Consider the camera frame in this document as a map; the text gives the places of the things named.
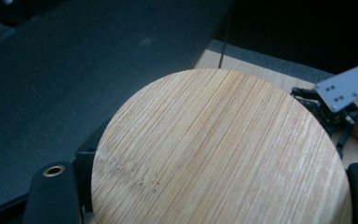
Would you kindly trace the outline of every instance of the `wooden disc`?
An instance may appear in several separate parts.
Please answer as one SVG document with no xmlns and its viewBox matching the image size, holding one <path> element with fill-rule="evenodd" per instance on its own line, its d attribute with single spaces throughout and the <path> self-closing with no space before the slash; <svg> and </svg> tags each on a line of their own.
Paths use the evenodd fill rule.
<svg viewBox="0 0 358 224">
<path fill-rule="evenodd" d="M 161 78 L 118 110 L 92 200 L 101 223 L 351 223 L 345 170 L 312 114 L 218 69 Z"/>
</svg>

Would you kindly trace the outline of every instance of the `bamboo cutting board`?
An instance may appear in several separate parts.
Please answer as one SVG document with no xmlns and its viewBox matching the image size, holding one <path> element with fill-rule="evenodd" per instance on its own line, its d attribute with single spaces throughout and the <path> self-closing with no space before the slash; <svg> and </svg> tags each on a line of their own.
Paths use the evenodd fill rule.
<svg viewBox="0 0 358 224">
<path fill-rule="evenodd" d="M 92 200 L 98 223 L 351 223 L 318 121 L 267 81 L 218 69 L 159 79 L 118 110 Z"/>
</svg>

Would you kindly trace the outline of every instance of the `round wooden board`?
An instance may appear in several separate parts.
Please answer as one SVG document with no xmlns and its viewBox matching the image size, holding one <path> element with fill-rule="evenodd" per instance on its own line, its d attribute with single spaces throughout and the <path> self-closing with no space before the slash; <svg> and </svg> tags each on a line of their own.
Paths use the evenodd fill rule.
<svg viewBox="0 0 358 224">
<path fill-rule="evenodd" d="M 318 121 L 229 70 L 133 95 L 103 134 L 91 187 L 98 223 L 351 223 L 348 179 Z"/>
</svg>

